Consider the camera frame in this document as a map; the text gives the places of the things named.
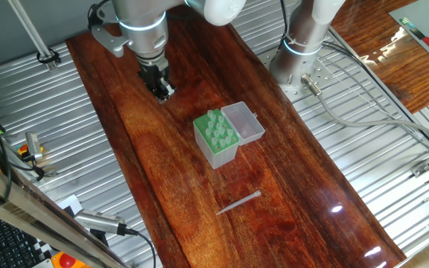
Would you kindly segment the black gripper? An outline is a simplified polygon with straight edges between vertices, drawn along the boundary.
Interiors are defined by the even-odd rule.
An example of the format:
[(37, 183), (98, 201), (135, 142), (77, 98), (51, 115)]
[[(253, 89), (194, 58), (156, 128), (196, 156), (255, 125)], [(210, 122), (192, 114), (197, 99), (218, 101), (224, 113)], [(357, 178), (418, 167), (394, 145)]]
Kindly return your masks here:
[(143, 80), (147, 89), (154, 90), (158, 103), (164, 103), (168, 96), (172, 96), (176, 88), (168, 81), (169, 67), (167, 62), (157, 64), (139, 63), (138, 76)]

